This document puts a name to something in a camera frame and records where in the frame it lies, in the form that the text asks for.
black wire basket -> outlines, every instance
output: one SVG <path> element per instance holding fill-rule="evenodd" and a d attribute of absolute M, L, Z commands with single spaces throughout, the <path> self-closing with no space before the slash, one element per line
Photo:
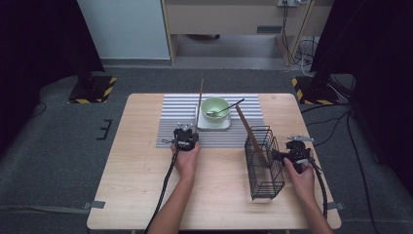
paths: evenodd
<path fill-rule="evenodd" d="M 248 137 L 244 149 L 251 197 L 252 200 L 273 199 L 285 185 L 282 176 L 282 159 L 280 154 L 273 154 L 274 150 L 279 151 L 277 140 L 269 126 L 252 126 L 251 130 L 268 163 L 263 165 L 259 160 Z"/>

human hand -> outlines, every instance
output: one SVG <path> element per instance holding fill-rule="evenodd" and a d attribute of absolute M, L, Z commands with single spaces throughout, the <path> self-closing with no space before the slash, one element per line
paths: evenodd
<path fill-rule="evenodd" d="M 174 144 L 170 146 L 172 153 L 176 152 Z M 197 158 L 201 151 L 200 143 L 197 141 L 195 147 L 191 151 L 179 151 L 176 156 L 175 168 L 179 171 L 181 178 L 195 176 L 195 170 L 197 168 Z"/>
<path fill-rule="evenodd" d="M 315 202 L 315 194 L 314 194 L 314 183 L 315 183 L 315 176 L 314 176 L 314 168 L 311 164 L 307 166 L 307 168 L 303 169 L 301 174 L 298 174 L 294 166 L 292 165 L 291 161 L 287 158 L 283 159 L 285 163 L 285 167 L 291 177 L 291 182 L 294 187 L 294 191 L 297 194 L 298 198 L 301 201 L 306 202 Z"/>

striped mat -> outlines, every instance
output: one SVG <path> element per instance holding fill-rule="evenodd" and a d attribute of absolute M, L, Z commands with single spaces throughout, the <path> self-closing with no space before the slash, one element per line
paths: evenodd
<path fill-rule="evenodd" d="M 210 97 L 225 98 L 230 104 L 245 98 L 239 107 L 250 127 L 264 125 L 258 95 L 203 94 L 202 100 Z M 169 143 L 164 143 L 163 140 L 171 141 L 173 139 L 173 130 L 179 128 L 178 123 L 193 124 L 195 127 L 199 98 L 199 95 L 196 94 L 165 95 L 156 143 L 157 148 L 169 148 Z M 230 115 L 231 125 L 229 128 L 198 130 L 202 148 L 244 148 L 246 130 L 235 107 L 231 108 Z"/>

wooden stick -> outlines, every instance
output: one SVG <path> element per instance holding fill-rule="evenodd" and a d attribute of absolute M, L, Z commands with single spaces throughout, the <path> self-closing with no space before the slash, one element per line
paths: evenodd
<path fill-rule="evenodd" d="M 254 135 L 254 133 L 252 132 L 252 129 L 249 127 L 249 124 L 247 123 L 247 121 L 246 121 L 246 119 L 245 119 L 245 117 L 244 117 L 244 115 L 243 115 L 243 112 L 241 111 L 241 109 L 240 109 L 239 106 L 236 105 L 235 107 L 237 108 L 237 112 L 238 112 L 238 114 L 240 115 L 241 120 L 243 121 L 243 124 L 244 124 L 244 127 L 245 127 L 245 129 L 246 129 L 246 132 L 248 133 L 249 140 L 252 142 L 252 146 L 254 147 L 254 151 L 255 151 L 256 155 L 258 155 L 258 159 L 259 159 L 259 161 L 261 162 L 262 167 L 263 167 L 263 168 L 269 168 L 269 165 L 268 165 L 268 163 L 267 163 L 267 160 L 265 159 L 265 156 L 264 156 L 264 154 L 263 154 L 262 151 L 261 151 L 261 148 L 260 148 L 260 146 L 259 146 L 259 144 L 258 144 L 258 141 L 257 141 L 257 139 L 255 138 L 255 135 Z"/>
<path fill-rule="evenodd" d="M 203 87 L 204 87 L 204 79 L 201 80 L 200 99 L 198 100 L 197 125 L 195 126 L 195 133 L 198 131 L 198 121 L 200 120 L 200 108 L 201 108 L 201 99 L 203 98 Z"/>

white wall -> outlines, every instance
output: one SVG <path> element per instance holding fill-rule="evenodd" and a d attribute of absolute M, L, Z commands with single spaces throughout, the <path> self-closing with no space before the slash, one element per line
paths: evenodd
<path fill-rule="evenodd" d="M 78 0 L 101 59 L 170 59 L 161 0 Z"/>

